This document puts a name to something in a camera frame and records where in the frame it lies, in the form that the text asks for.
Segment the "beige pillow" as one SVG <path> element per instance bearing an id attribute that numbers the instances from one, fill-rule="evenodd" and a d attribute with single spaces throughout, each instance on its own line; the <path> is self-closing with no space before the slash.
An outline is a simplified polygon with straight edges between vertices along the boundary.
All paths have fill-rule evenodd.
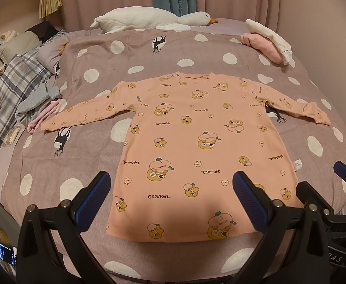
<path id="1" fill-rule="evenodd" d="M 15 55 L 23 55 L 41 44 L 35 33 L 26 31 L 0 46 L 0 59 L 3 63 L 9 63 Z"/>

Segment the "light pink garment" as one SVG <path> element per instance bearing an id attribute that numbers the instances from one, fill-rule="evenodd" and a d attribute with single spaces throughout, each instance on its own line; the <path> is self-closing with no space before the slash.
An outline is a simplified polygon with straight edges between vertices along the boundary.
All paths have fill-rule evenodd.
<path id="1" fill-rule="evenodd" d="M 66 99 L 56 99 L 44 107 L 36 117 L 27 125 L 27 132 L 33 134 L 43 123 L 44 120 L 54 115 L 62 105 L 66 104 Z"/>

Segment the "phone on left gripper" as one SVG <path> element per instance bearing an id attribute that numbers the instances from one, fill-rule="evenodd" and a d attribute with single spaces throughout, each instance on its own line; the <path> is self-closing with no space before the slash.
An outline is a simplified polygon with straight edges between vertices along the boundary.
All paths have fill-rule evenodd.
<path id="1" fill-rule="evenodd" d="M 0 242 L 0 261 L 16 266 L 16 258 L 13 248 Z"/>

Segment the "grey garment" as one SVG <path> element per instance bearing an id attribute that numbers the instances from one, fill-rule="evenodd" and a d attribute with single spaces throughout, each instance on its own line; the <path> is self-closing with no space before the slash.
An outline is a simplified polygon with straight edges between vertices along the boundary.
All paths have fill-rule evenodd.
<path id="1" fill-rule="evenodd" d="M 46 83 L 41 83 L 36 90 L 31 92 L 29 97 L 22 101 L 15 113 L 16 120 L 23 124 L 29 124 L 35 119 L 51 101 L 61 97 L 59 87 L 47 87 Z"/>

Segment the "white goose plush toy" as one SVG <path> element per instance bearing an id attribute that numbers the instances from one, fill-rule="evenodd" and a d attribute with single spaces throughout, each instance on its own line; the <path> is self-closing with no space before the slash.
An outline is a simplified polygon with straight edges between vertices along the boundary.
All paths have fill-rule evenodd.
<path id="1" fill-rule="evenodd" d="M 96 17 L 90 28 L 99 28 L 104 33 L 133 29 L 190 31 L 192 26 L 207 26 L 214 23 L 218 23 L 218 20 L 206 12 L 194 12 L 179 17 L 160 8 L 127 6 L 115 8 Z"/>

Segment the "pink cartoon print shirt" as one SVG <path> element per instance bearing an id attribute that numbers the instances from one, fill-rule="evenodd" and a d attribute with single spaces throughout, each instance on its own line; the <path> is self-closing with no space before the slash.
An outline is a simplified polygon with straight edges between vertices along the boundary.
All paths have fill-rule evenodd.
<path id="1" fill-rule="evenodd" d="M 255 81 L 177 72 L 122 81 L 41 125 L 56 131 L 133 111 L 116 171 L 107 234 L 132 242 L 199 242 L 254 232 L 232 187 L 244 171 L 271 198 L 298 207 L 297 176 L 266 106 L 330 120 Z"/>

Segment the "plaid blanket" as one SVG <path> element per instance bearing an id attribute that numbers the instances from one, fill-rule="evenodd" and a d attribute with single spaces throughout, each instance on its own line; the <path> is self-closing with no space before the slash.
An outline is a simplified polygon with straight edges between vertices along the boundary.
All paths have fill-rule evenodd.
<path id="1" fill-rule="evenodd" d="M 52 75 L 37 59 L 38 51 L 43 47 L 45 44 L 15 55 L 0 77 L 0 148 L 16 124 L 18 105 Z"/>

